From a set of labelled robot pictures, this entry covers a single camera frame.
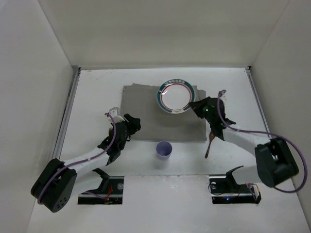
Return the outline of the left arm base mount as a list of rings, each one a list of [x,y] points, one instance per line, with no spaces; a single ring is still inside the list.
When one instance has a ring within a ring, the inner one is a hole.
[[[109,176],[103,170],[93,170],[102,179],[97,189],[88,190],[78,196],[78,205],[121,205],[123,201],[124,177]]]

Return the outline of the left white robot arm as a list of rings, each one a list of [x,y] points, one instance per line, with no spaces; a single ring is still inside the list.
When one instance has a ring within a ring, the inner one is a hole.
[[[102,199],[103,192],[112,192],[110,177],[102,167],[118,159],[131,136],[141,129],[141,124],[139,118],[129,114],[119,116],[110,111],[106,116],[112,127],[95,149],[75,159],[60,161],[55,158],[48,162],[31,189],[38,204],[56,213],[72,196],[91,194]]]

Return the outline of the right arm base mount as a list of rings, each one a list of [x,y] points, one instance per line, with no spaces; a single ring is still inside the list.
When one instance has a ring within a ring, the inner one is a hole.
[[[259,204],[261,192],[257,184],[237,184],[232,173],[242,168],[238,166],[226,174],[209,176],[208,190],[213,204]]]

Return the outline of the white plate green rim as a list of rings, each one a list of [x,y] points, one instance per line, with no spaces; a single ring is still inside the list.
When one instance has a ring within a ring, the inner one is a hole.
[[[183,79],[171,79],[163,83],[157,91],[156,100],[159,107],[169,114],[186,112],[189,103],[195,101],[194,87]]]

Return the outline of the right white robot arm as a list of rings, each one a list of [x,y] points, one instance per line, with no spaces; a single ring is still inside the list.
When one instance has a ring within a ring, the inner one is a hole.
[[[252,154],[256,159],[254,166],[238,166],[225,175],[233,185],[261,182],[274,188],[299,173],[297,163],[284,139],[272,139],[243,130],[236,122],[226,118],[225,106],[218,98],[207,97],[190,102],[190,108],[199,118],[210,125],[211,133]]]

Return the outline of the grey cloth placemat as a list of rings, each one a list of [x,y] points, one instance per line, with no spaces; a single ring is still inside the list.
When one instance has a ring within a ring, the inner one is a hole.
[[[121,114],[140,119],[141,129],[132,138],[142,141],[204,143],[206,120],[192,109],[180,114],[165,112],[157,103],[158,86],[125,85],[122,90]]]

